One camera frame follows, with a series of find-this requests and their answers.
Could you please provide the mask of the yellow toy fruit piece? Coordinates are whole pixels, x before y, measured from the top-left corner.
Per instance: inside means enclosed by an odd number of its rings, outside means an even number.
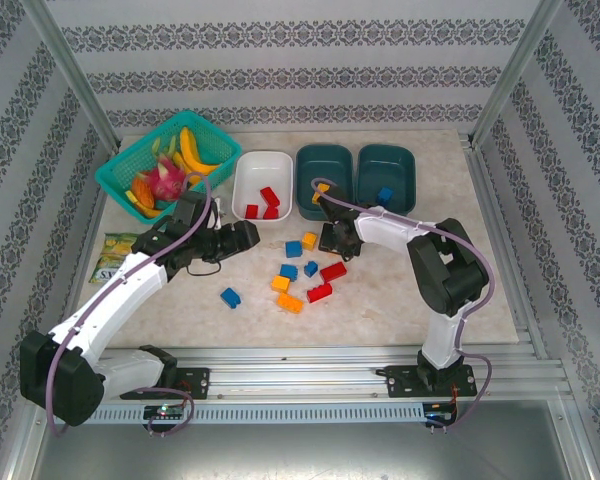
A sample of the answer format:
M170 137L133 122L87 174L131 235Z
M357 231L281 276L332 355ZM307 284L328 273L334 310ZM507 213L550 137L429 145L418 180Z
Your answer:
M146 207L144 204L142 204L138 198L130 191L127 190L125 192L128 200L131 202L131 204L134 206L134 208L139 211L145 218L149 218L149 219L153 219L158 217L159 215L161 215L163 213L162 210L158 210L155 208L149 208Z

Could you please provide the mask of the white plastic bin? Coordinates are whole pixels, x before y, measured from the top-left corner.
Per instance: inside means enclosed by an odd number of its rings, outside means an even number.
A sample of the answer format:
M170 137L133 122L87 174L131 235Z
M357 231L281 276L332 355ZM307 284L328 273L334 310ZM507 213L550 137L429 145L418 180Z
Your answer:
M261 190L270 187L278 198L278 217L264 219L268 207ZM294 164L284 152L260 150L244 153L235 164L231 209L239 220L245 219L250 205L258 207L252 222L258 227L281 225L293 207Z

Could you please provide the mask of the pink toy dragon fruit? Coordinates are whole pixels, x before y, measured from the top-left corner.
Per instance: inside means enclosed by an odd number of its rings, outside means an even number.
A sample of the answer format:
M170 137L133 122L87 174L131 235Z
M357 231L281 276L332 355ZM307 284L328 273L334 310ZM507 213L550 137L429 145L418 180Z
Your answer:
M147 174L147 184L155 199L165 202L176 201L185 180L185 171L168 157L160 155L156 167Z

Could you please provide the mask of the dark teal plastic bin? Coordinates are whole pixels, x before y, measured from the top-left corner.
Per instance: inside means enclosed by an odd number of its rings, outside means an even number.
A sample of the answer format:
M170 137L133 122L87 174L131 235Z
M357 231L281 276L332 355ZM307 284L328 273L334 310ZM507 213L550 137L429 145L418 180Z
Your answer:
M345 200L352 202L354 187L351 152L337 144L309 144L298 150L295 159L295 200L298 211L305 220L326 219L320 207L312 202L314 190L311 181L318 177L335 182L345 193Z
M387 144L368 144L358 153L356 201L378 205L376 196L382 187L394 190L385 208L405 215L416 205L416 161L406 148Z

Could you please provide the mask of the orange toy fruit slice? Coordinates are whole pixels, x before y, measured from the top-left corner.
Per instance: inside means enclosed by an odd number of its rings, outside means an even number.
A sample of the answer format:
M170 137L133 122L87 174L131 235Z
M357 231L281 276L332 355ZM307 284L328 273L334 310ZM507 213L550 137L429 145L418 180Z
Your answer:
M137 173L131 183L131 192L136 199L146 208L153 209L155 200L152 190L143 173Z

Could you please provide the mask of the green yellow snack bag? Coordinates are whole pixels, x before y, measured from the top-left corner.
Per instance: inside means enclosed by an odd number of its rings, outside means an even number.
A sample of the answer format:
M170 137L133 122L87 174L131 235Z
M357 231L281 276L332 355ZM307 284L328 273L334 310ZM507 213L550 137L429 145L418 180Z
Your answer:
M137 238L135 233L106 233L89 282L105 284L109 281L122 266L126 256L131 253Z

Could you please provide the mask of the yellow toy banana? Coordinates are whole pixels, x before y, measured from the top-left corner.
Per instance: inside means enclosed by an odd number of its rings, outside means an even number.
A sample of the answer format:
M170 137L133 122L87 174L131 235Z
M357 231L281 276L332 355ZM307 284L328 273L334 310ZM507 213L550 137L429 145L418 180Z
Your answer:
M208 175L219 168L219 164L205 164L201 160L193 132L188 127L180 131L180 152L184 163L192 170Z
M182 170L185 174L189 175L192 173L192 169L189 167L189 165L185 162L182 154L179 151L175 151L173 156L172 156L172 162L180 169ZM196 185L199 181L201 180L201 178L197 175L193 175L188 179L188 183L190 187L193 187L194 185Z

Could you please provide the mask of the teal plastic mesh basket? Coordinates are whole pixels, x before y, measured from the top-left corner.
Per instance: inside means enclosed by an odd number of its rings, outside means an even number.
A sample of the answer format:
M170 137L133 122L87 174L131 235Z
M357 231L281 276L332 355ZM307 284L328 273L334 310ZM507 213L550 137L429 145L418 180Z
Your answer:
M211 189L215 190L233 174L235 161L241 155L242 149L219 127L190 110L175 114L109 160L95 173L95 179L102 189L131 217L143 224L151 224L171 214L175 205L162 202L165 209L161 215L155 220L150 219L133 205L126 192L131 190L132 180L137 172L149 171L156 165L156 158L151 151L155 141L159 139L162 146L168 146L172 136L179 139L180 131L184 127L188 127L193 133L201 161L217 166L208 176Z

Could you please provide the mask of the small circuit board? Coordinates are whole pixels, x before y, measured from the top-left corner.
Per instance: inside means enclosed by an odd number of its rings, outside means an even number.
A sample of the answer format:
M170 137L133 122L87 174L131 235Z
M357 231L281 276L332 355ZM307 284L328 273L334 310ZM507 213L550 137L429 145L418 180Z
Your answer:
M439 422L452 422L457 417L457 405L451 403L426 403L424 405L424 414L427 418L432 418Z
M182 420L185 409L181 405L150 405L144 408L143 419L149 420Z

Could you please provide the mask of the aluminium side rail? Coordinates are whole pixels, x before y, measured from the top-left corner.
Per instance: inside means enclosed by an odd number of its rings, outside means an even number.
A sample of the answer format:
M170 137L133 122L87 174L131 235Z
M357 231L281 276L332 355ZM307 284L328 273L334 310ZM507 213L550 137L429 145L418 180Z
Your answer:
M64 310L59 317L59 323L72 317L100 289L99 284L90 284L89 279L95 265L94 248L102 243L102 239L99 237L99 228L106 202L107 194L100 191L92 204L91 216L81 237L81 244L77 251L77 263L72 270L73 277L64 297Z
M518 330L524 330L529 335L534 355L538 359L548 360L550 355L542 340L484 159L472 145L469 135L460 134L459 141L489 235L501 279L500 289L506 295L514 324Z

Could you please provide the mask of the aluminium mounting rail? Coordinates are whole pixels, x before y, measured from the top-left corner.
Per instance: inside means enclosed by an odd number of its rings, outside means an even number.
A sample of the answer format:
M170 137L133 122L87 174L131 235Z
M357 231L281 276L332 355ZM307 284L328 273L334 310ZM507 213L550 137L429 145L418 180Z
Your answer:
M386 380L376 371L414 364L417 351L413 345L168 350L184 367L210 370L209 401L262 403L386 401ZM573 396L563 363L538 354L527 335L516 344L474 344L466 351L492 362L485 401Z

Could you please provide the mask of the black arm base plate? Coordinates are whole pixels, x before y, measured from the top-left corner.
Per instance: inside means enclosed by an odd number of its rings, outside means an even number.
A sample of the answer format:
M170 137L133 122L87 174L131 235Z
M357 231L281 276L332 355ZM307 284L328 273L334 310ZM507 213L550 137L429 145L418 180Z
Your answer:
M204 400L208 395L210 370L208 368L177 367L169 383L161 381L160 388L171 388L188 393L193 400ZM176 393L131 391L120 396L122 400L183 400Z
M456 393L460 398L473 398L478 389L473 369L462 365L450 377L430 387L420 378L415 365L396 365L384 368L390 398L442 398Z

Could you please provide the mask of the aluminium frame post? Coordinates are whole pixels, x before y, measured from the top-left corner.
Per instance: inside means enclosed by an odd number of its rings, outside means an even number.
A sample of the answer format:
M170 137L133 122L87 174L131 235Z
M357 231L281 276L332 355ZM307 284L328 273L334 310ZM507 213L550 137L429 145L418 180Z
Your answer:
M492 125L504 108L509 95L524 72L526 65L533 56L538 43L553 21L562 1L539 0L473 130L469 134L461 136L461 145L465 151L473 150L486 138Z
M41 36L74 91L89 121L110 153L117 153L121 140L116 134L105 109L99 102L86 74L79 65L61 28L53 18L46 0L20 0L26 14Z

